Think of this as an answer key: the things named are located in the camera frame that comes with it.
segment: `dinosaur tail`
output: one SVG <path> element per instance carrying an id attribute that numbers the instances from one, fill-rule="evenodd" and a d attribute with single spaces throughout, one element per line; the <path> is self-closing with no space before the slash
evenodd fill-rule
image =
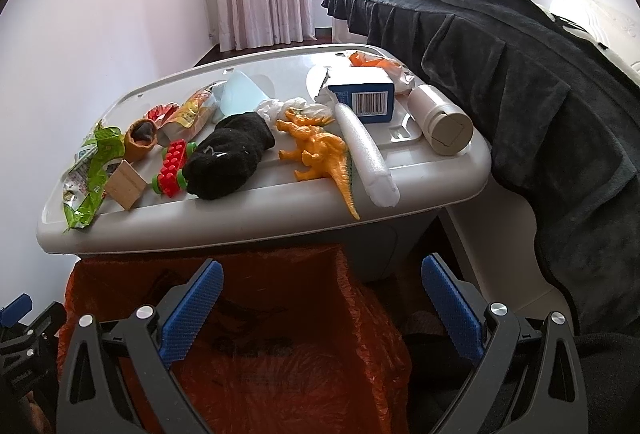
<path id="1" fill-rule="evenodd" d="M 353 204 L 353 189 L 351 187 L 351 173 L 353 171 L 352 163 L 351 163 L 351 155 L 347 153 L 345 160 L 340 162 L 338 168 L 332 169 L 331 176 L 335 181 L 338 190 L 340 190 L 340 194 L 344 199 L 344 202 L 349 208 L 351 215 L 354 219 L 360 220 L 360 216 L 356 211 L 356 207 Z"/>

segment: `blue gripper pad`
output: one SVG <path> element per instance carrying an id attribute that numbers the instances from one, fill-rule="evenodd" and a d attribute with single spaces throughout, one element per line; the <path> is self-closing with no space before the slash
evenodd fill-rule
<path id="1" fill-rule="evenodd" d="M 23 293 L 6 308 L 0 310 L 0 326 L 12 328 L 32 309 L 31 297 Z"/>
<path id="2" fill-rule="evenodd" d="M 173 362 L 184 360 L 187 356 L 193 340 L 222 292 L 224 279 L 222 266 L 213 261 L 164 323 L 158 354 L 167 369 Z"/>
<path id="3" fill-rule="evenodd" d="M 477 366 L 484 354 L 482 324 L 433 255 L 422 261 L 420 274 L 458 354 Z"/>

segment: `white headboard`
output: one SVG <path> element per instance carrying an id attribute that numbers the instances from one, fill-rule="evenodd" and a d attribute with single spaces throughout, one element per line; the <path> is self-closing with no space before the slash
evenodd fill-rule
<path id="1" fill-rule="evenodd" d="M 640 72 L 640 23 L 597 0 L 552 0 L 550 11 L 582 26 Z"/>

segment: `gray bedspread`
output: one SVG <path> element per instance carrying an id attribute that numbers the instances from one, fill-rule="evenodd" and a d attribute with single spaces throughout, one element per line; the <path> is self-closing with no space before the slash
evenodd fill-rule
<path id="1" fill-rule="evenodd" d="M 324 0 L 435 84 L 536 215 L 535 250 L 581 332 L 640 315 L 640 92 L 529 0 Z"/>

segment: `wooden floor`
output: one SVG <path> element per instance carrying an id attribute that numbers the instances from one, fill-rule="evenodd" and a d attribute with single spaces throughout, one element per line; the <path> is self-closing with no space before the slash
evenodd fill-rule
<path id="1" fill-rule="evenodd" d="M 319 36 L 317 40 L 306 40 L 305 42 L 294 42 L 292 44 L 280 44 L 256 49 L 243 49 L 242 51 L 220 52 L 220 47 L 216 46 L 203 56 L 196 66 L 218 62 L 235 56 L 244 56 L 254 52 L 330 43 L 330 36 Z M 398 270 L 394 275 L 384 280 L 367 284 L 367 286 L 376 293 L 378 299 L 394 321 L 394 324 L 396 324 L 400 330 L 402 330 L 403 325 L 406 324 L 409 317 L 416 311 L 435 313 L 433 305 L 424 292 L 420 280 L 420 265 L 422 259 L 431 253 L 439 253 L 451 271 L 459 278 L 462 278 L 449 240 L 447 239 L 440 220 L 436 218 L 411 250 L 410 254 L 400 262 Z"/>

